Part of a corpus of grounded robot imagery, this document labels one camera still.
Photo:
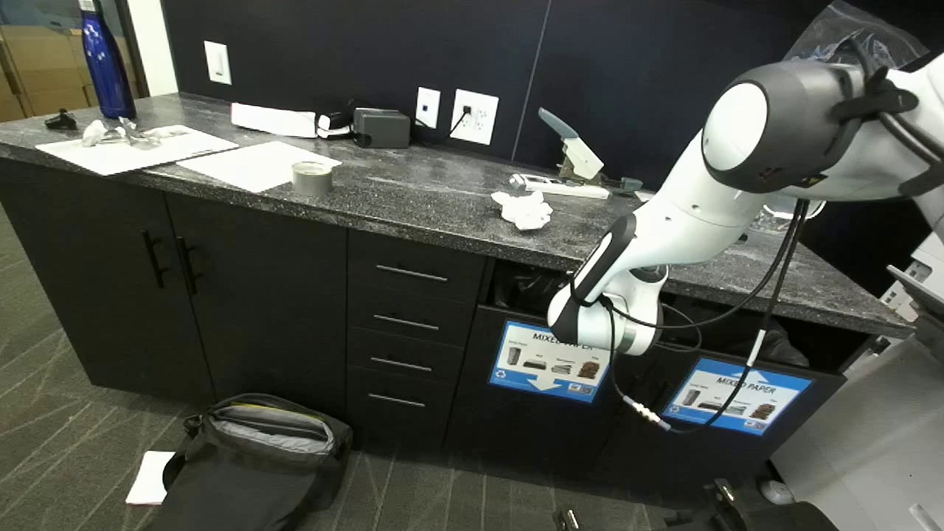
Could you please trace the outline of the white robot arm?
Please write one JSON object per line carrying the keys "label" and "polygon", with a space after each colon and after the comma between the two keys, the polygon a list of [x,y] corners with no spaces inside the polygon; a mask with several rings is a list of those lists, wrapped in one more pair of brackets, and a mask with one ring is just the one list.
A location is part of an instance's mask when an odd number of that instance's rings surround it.
{"label": "white robot arm", "polygon": [[789,58],[743,70],[660,188],[610,225],[545,309],[560,343],[644,355],[672,266],[731,247],[767,197],[913,201],[944,226],[944,55],[907,67]]}

